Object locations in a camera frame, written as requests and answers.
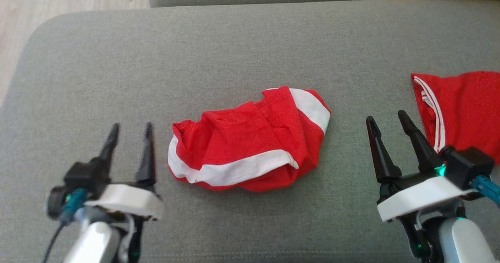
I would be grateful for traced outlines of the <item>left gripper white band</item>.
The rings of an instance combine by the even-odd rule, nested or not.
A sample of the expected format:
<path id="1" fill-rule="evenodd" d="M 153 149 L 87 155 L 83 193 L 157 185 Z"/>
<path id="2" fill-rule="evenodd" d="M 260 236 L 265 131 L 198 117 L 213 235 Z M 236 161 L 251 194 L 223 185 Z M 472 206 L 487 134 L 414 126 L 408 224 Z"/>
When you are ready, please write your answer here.
<path id="1" fill-rule="evenodd" d="M 113 124 L 99 154 L 106 174 L 111 170 L 119 132 L 120 124 Z M 143 154 L 136 172 L 136 182 L 108 184 L 99 196 L 83 188 L 71 190 L 67 186 L 56 186 L 47 197 L 47 215 L 52 220 L 57 220 L 66 208 L 76 213 L 78 209 L 88 206 L 104 209 L 106 213 L 128 213 L 145 220 L 161 220 L 164 215 L 164 203 L 155 189 L 157 169 L 154 127 L 151 122 L 146 124 Z"/>

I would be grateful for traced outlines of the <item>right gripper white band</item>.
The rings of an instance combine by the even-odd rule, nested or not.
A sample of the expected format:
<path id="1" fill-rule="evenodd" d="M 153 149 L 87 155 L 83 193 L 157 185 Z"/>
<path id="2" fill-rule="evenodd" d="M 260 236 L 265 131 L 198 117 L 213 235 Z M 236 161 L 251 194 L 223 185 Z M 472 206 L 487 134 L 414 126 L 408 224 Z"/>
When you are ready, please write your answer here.
<path id="1" fill-rule="evenodd" d="M 401 178 L 401 170 L 389 156 L 375 119 L 372 116 L 366 118 L 375 176 L 380 184 L 377 211 L 383 222 L 477 193 L 473 188 L 459 188 L 444 175 L 446 165 L 407 112 L 398 111 L 398 118 L 404 133 L 410 138 L 420 172 L 405 178 Z"/>

